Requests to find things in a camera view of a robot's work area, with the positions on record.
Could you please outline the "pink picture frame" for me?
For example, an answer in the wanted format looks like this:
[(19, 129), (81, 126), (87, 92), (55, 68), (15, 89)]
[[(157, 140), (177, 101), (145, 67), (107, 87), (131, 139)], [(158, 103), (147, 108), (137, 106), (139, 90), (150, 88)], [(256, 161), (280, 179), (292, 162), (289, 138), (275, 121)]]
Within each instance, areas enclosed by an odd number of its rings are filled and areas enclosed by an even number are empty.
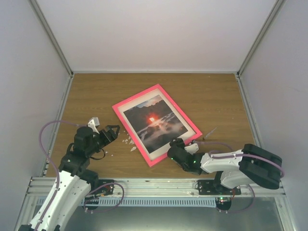
[(159, 84), (113, 105), (112, 109), (149, 167), (167, 157), (174, 139), (188, 144), (202, 135)]

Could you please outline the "long clear glass shard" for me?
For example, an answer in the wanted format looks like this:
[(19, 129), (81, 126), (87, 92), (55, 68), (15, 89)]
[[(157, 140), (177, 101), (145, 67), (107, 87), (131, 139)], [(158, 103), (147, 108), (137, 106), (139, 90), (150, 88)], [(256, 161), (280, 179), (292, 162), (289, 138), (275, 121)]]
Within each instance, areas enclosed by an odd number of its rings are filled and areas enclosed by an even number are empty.
[(218, 128), (218, 127), (215, 127), (215, 128), (212, 129), (209, 133), (207, 133), (207, 134), (203, 137), (203, 140), (208, 139), (208, 138), (211, 136), (211, 134), (212, 134), (217, 128)]

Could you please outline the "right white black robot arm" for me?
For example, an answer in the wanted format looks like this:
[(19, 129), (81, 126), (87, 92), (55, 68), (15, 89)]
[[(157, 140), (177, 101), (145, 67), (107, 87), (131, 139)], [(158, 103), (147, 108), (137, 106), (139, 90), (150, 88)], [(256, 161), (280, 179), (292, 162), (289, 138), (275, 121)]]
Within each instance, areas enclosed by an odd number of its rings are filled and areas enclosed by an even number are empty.
[(200, 144), (200, 141), (193, 141), (186, 145), (183, 139), (177, 138), (170, 142), (167, 156), (185, 172), (216, 173), (218, 180), (214, 181), (213, 189), (219, 195), (251, 183), (276, 190), (285, 175), (279, 156), (253, 144), (245, 144), (242, 149), (229, 153), (200, 153)]

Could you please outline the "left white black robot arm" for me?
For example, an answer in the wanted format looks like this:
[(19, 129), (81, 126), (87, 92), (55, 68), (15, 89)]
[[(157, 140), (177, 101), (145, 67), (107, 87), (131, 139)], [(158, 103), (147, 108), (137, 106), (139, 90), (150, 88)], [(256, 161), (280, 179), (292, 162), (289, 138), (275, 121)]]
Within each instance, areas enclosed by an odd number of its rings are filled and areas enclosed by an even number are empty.
[(80, 127), (74, 142), (68, 145), (66, 154), (56, 170), (55, 182), (43, 205), (29, 224), (21, 225), (21, 231), (63, 231), (81, 202), (99, 199), (101, 192), (113, 193), (117, 183), (99, 180), (98, 174), (87, 167), (95, 153), (118, 138), (119, 125), (108, 125), (98, 131), (94, 120)]

